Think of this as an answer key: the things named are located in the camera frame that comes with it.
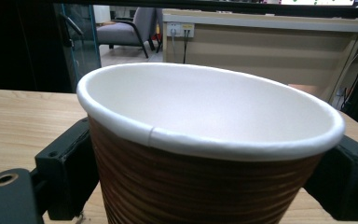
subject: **wall outlet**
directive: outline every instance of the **wall outlet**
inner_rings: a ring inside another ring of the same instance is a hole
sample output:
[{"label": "wall outlet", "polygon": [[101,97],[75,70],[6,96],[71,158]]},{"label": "wall outlet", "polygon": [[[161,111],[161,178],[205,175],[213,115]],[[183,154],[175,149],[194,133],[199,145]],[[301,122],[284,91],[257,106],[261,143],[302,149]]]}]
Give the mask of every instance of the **wall outlet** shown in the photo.
[{"label": "wall outlet", "polygon": [[194,37],[194,23],[182,23],[183,36]]},{"label": "wall outlet", "polygon": [[182,23],[167,22],[167,36],[183,36]]}]

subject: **wooden table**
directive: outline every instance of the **wooden table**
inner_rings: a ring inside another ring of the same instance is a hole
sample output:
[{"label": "wooden table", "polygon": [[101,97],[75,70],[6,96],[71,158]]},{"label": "wooden table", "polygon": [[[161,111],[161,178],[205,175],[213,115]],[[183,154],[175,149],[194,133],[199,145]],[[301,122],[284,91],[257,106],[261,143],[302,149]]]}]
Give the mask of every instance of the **wooden table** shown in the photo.
[{"label": "wooden table", "polygon": [[[75,94],[0,91],[0,172],[25,168],[33,170],[34,156],[70,128],[86,117]],[[358,141],[358,123],[343,114],[347,122],[346,135]],[[50,221],[46,223],[107,223],[103,198],[98,186],[84,209],[82,220]],[[301,190],[286,212],[282,224],[340,223],[328,215],[321,206]]]}]

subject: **glass door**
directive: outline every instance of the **glass door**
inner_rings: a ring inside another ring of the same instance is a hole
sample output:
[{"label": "glass door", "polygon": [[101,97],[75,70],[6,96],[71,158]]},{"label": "glass door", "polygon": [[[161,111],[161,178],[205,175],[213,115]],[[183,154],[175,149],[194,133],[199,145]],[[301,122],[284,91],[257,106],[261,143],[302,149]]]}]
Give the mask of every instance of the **glass door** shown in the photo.
[{"label": "glass door", "polygon": [[67,63],[68,68],[73,70],[70,78],[75,91],[77,82],[83,76],[101,67],[94,11],[91,5],[60,4],[60,6],[62,39],[63,44],[70,49]]}]

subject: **power cord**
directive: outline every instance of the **power cord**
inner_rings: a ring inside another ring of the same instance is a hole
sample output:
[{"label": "power cord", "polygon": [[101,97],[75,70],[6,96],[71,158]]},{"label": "power cord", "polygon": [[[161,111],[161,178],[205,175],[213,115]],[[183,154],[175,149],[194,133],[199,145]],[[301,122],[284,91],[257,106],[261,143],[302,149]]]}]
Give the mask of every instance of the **power cord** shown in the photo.
[{"label": "power cord", "polygon": [[186,50],[187,50],[187,42],[188,42],[189,35],[190,35],[190,31],[185,30],[185,54],[183,55],[183,63],[186,63]]},{"label": "power cord", "polygon": [[341,104],[341,108],[340,108],[341,110],[344,108],[345,104],[348,102],[348,99],[351,96],[351,92],[353,91],[353,88],[356,85],[357,80],[358,80],[358,71],[356,74],[356,78],[354,79],[353,83],[351,84],[351,87],[348,89],[349,92],[347,93],[347,88],[345,88],[345,90],[344,90],[344,100]]},{"label": "power cord", "polygon": [[171,29],[171,37],[172,37],[172,47],[173,47],[173,62],[176,63],[176,51],[175,51],[175,37],[176,30]]}]

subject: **gray armchair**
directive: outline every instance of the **gray armchair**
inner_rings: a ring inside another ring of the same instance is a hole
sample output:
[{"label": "gray armchair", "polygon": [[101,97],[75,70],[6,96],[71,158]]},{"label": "gray armchair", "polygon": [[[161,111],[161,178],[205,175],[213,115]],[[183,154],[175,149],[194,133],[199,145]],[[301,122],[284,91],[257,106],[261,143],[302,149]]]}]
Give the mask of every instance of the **gray armchair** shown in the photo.
[{"label": "gray armchair", "polygon": [[152,7],[138,7],[132,21],[116,21],[97,29],[99,45],[139,46],[148,58],[145,41],[155,49],[151,36],[156,33],[156,10]]},{"label": "gray armchair", "polygon": [[158,46],[157,46],[156,53],[158,53],[158,51],[161,49],[162,36],[163,36],[163,33],[162,33],[163,32],[162,8],[156,8],[156,17],[157,17],[157,23],[158,23],[158,27],[159,27],[159,34],[160,34],[160,39],[158,39],[158,37],[157,37]]}]

